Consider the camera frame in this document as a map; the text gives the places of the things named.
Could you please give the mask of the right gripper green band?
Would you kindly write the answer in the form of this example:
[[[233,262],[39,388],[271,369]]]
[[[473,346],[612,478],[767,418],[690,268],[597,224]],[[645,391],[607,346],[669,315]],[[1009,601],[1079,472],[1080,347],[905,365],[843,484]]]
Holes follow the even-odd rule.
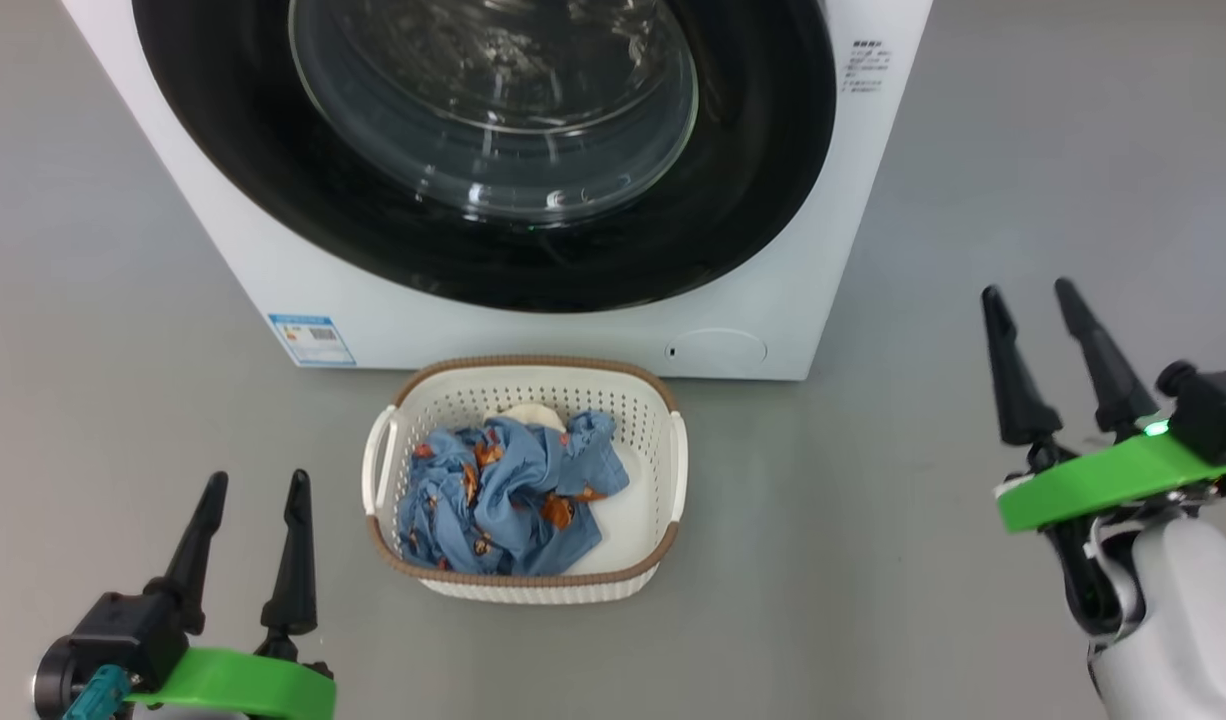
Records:
[[[1057,278],[1067,332],[1080,346],[1103,433],[1134,435],[1098,454],[1007,480],[994,500],[1007,532],[1049,537],[1064,568],[1067,603],[1087,633],[1130,633],[1145,606],[1129,565],[1105,550],[1103,529],[1226,496],[1226,454],[1203,459],[1172,431],[1140,433],[1160,410],[1072,278]],[[1018,327],[1000,287],[980,292],[1000,442],[1046,442],[1064,424],[1041,397],[1018,347]]]

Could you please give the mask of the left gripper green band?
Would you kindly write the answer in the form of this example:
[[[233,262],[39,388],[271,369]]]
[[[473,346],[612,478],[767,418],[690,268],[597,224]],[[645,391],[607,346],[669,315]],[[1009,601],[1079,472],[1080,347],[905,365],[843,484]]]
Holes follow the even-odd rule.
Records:
[[[170,601],[180,629],[200,635],[212,538],[223,524],[229,475],[215,471],[183,530],[168,569],[154,576],[145,594]],[[311,480],[306,470],[293,471],[283,511],[287,537],[281,550],[273,594],[264,605],[266,637],[260,655],[228,648],[189,648],[159,691],[128,695],[134,705],[206,708],[212,711],[275,719],[333,719],[337,683],[303,664],[295,664],[294,638],[319,628],[319,599],[313,545]]]

